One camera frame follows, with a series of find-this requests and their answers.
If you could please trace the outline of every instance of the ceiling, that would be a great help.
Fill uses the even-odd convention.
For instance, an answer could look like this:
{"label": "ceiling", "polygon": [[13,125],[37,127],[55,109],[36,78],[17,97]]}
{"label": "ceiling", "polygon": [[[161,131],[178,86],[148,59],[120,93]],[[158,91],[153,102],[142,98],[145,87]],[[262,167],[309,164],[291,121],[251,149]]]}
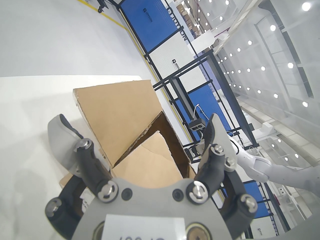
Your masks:
{"label": "ceiling", "polygon": [[[305,2],[311,5],[308,11],[303,10]],[[318,146],[319,3],[320,0],[264,0],[217,55],[223,71],[229,72],[226,78],[232,90],[240,95],[238,99]]]}
{"label": "ceiling", "polygon": [[[185,0],[185,4],[202,31],[230,22],[231,35],[214,49],[238,99],[320,147],[320,0],[210,1]],[[311,5],[308,11],[302,9],[305,2]]]}

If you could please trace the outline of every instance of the white floor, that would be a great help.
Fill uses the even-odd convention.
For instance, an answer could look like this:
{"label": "white floor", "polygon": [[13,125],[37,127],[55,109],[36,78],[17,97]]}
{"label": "white floor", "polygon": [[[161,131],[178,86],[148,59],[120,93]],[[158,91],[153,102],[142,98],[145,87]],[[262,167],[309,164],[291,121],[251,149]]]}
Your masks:
{"label": "white floor", "polygon": [[[105,14],[121,23],[112,7]],[[58,113],[79,124],[72,87],[62,86],[75,78],[94,85],[104,75],[155,80],[127,31],[77,0],[0,0],[0,23],[0,239],[59,239],[44,208],[64,173],[50,156],[46,127]],[[181,142],[189,143],[165,96],[157,95]]]}

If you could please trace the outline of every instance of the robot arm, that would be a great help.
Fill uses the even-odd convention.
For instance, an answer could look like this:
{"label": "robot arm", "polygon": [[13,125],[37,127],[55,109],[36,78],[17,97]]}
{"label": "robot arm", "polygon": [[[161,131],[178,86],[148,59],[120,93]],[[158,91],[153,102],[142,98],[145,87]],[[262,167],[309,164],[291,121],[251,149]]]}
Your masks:
{"label": "robot arm", "polygon": [[238,164],[255,181],[274,183],[311,191],[320,197],[320,166],[292,168],[275,165],[270,160],[246,152],[232,137],[232,146],[237,153]]}

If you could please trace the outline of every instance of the cardboard flap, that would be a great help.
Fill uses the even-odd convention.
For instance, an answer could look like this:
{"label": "cardboard flap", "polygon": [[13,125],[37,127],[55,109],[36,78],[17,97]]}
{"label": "cardboard flap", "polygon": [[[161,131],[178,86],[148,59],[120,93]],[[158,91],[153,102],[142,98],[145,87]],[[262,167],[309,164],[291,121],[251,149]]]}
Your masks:
{"label": "cardboard flap", "polygon": [[113,169],[116,177],[144,188],[162,188],[183,177],[165,139],[156,132]]}
{"label": "cardboard flap", "polygon": [[162,111],[150,80],[74,89],[73,93],[112,167]]}

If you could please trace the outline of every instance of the cardboard box on shelf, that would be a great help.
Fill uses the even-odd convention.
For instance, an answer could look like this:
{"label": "cardboard box on shelf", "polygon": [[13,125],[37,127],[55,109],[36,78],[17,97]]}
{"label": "cardboard box on shelf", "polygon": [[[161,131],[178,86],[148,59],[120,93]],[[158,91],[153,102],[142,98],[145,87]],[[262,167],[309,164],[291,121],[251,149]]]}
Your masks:
{"label": "cardboard box on shelf", "polygon": [[74,89],[73,95],[113,176],[147,188],[194,177],[150,80]]}

